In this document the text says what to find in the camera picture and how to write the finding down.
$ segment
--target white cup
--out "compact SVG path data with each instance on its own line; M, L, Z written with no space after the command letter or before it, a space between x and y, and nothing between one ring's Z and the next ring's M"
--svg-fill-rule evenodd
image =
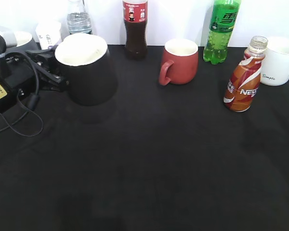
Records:
M261 82L280 86L289 80L289 38L270 37L262 63Z
M14 34L17 40L17 46L6 49L6 53L14 51L39 50L37 43L34 41L30 33L15 31Z
M36 28L39 37L39 44L42 50L50 49L62 42L61 23L57 21L40 22Z

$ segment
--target green soda bottle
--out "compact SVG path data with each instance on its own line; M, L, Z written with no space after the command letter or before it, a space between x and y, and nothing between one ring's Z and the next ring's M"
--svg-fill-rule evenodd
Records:
M241 0L215 0L210 23L210 33L203 52L203 59L213 65L227 57L227 46L235 27Z

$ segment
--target orange bottle label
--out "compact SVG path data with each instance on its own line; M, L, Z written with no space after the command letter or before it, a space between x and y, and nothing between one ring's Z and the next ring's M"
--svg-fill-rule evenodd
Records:
M245 54L244 60L235 69L223 99L230 110L244 112L250 108L260 85L263 59Z

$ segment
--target white wall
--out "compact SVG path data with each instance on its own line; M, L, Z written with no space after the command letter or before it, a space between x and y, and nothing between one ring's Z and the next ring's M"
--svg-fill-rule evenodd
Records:
M67 0L0 0L0 25L34 35L38 21L52 18L66 29ZM85 0L93 32L108 44L124 44L121 0ZM163 45L174 37L205 45L213 0L149 0L147 42ZM289 0L242 0L230 46L245 47L252 36L289 37Z

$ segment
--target plastic bottle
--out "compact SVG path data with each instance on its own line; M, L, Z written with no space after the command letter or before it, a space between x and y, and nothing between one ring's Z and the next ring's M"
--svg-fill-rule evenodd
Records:
M89 14L85 10L82 0L68 0L67 28L70 34L92 34Z
M244 60L232 74L223 99L230 110L244 112L250 108L260 85L261 64L267 44L265 37L255 36L245 50Z
M203 59L216 65L225 61L227 46L236 22L241 0L215 0Z
M148 0L124 0L123 14L126 28L126 55L132 59L145 58L147 54L145 29L148 19Z

